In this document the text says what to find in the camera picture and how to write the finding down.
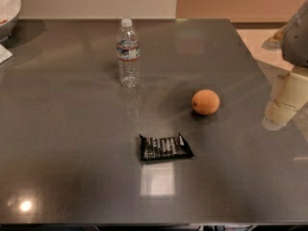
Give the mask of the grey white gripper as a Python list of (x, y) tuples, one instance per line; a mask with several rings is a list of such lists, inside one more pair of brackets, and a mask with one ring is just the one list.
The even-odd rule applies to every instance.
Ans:
[(273, 81), (263, 118), (263, 126), (269, 131), (285, 127), (308, 102), (308, 0), (286, 24), (282, 56), (295, 66)]

